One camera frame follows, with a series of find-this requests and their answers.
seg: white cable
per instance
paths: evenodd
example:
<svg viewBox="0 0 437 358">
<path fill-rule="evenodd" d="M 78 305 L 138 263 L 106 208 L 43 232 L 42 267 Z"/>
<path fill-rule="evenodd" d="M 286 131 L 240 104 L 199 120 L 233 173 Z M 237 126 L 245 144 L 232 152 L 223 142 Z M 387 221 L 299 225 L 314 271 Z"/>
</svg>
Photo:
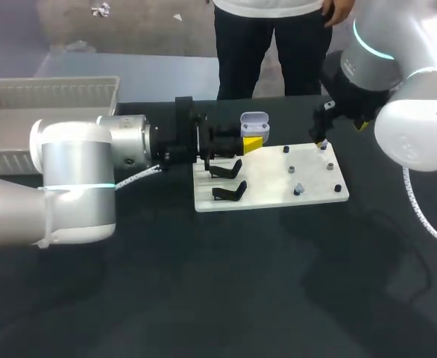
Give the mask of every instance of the white cable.
<svg viewBox="0 0 437 358">
<path fill-rule="evenodd" d="M 122 182 L 117 183 L 116 190 L 119 190 L 119 189 L 125 187 L 126 185 L 133 183 L 134 181 L 148 177 L 149 175 L 159 173 L 161 171 L 162 171 L 162 169 L 160 168 L 160 166 L 153 166 L 152 168 L 146 169 L 143 172 L 137 173 L 137 174 L 133 175 L 132 177 L 129 177 L 128 179 L 125 179 Z"/>
<path fill-rule="evenodd" d="M 403 168 L 403 176 L 404 176 L 404 186 L 406 187 L 407 196 L 409 196 L 409 201 L 411 202 L 412 209 L 414 209 L 415 214 L 418 216 L 419 220 L 421 220 L 422 225 L 426 228 L 427 231 L 430 232 L 432 236 L 437 239 L 437 230 L 427 221 L 426 217 L 421 211 L 419 207 L 418 201 L 414 196 L 414 190 L 412 190 L 411 178 L 409 176 L 409 169 Z"/>
</svg>

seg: white shirt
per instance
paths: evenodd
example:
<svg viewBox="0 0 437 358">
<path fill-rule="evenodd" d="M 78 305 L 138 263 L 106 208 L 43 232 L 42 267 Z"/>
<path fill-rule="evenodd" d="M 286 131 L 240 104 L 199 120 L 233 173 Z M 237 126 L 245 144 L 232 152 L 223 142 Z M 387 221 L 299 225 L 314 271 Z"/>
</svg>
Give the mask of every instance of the white shirt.
<svg viewBox="0 0 437 358">
<path fill-rule="evenodd" d="M 237 16 L 279 18 L 321 9 L 323 0 L 213 0 L 217 7 Z"/>
</svg>

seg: white tray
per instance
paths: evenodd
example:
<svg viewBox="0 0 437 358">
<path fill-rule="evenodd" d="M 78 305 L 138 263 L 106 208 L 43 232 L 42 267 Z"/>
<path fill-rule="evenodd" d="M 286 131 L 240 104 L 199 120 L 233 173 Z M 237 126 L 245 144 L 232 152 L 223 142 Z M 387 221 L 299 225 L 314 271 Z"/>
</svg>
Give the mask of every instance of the white tray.
<svg viewBox="0 0 437 358">
<path fill-rule="evenodd" d="M 237 159 L 214 160 L 211 165 L 231 169 Z M 283 146 L 264 147 L 242 157 L 242 161 L 243 167 L 233 180 L 211 178 L 203 163 L 194 164 L 195 210 L 251 210 L 336 203 L 349 199 L 348 188 L 330 143 L 325 151 L 312 143 L 290 145 L 287 154 L 283 153 Z M 333 163 L 333 170 L 327 169 L 328 163 Z M 290 166 L 295 167 L 294 174 L 289 174 Z M 244 180 L 248 188 L 240 201 L 214 201 L 212 188 L 235 191 Z M 293 191 L 298 183 L 303 184 L 305 192 L 296 196 Z M 341 192 L 335 192 L 336 184 L 342 186 Z"/>
<path fill-rule="evenodd" d="M 0 79 L 0 175 L 37 174 L 29 142 L 38 119 L 112 116 L 118 88 L 117 77 Z"/>
</svg>

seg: white board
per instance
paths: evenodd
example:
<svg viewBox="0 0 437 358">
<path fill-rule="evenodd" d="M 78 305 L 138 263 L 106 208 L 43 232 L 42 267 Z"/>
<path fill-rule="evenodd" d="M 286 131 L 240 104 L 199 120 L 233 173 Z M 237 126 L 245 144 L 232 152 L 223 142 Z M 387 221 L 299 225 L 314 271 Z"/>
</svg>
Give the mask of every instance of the white board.
<svg viewBox="0 0 437 358">
<path fill-rule="evenodd" d="M 211 178 L 202 162 L 194 164 L 195 210 L 198 212 L 251 210 L 267 207 L 290 207 L 298 205 L 336 203 L 349 199 L 348 188 L 336 160 L 332 145 L 322 151 L 315 144 L 290 145 L 289 153 L 283 146 L 263 147 L 245 155 L 243 167 L 237 178 Z M 238 158 L 212 160 L 212 166 L 232 169 Z M 328 170 L 327 164 L 334 169 Z M 289 167 L 295 173 L 289 174 Z M 247 190 L 238 202 L 214 200 L 212 188 L 235 191 L 242 181 L 247 181 Z M 293 194 L 298 183 L 305 192 Z M 342 186 L 335 192 L 335 185 Z"/>
</svg>

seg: yellow block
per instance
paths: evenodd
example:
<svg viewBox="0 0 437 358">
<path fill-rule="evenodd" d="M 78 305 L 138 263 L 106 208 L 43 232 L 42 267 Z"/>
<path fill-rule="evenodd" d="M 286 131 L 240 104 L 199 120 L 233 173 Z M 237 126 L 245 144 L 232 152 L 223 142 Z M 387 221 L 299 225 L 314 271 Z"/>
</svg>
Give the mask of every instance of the yellow block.
<svg viewBox="0 0 437 358">
<path fill-rule="evenodd" d="M 366 127 L 368 127 L 368 124 L 369 124 L 369 122 L 364 122 L 364 123 L 362 124 L 361 128 L 360 128 L 360 129 L 358 129 L 358 131 L 360 132 L 360 131 L 363 131 L 363 130 L 365 130 L 365 129 L 366 129 Z"/>
<path fill-rule="evenodd" d="M 263 147 L 263 138 L 261 136 L 251 136 L 243 138 L 243 154 L 250 153 L 258 148 Z"/>
</svg>

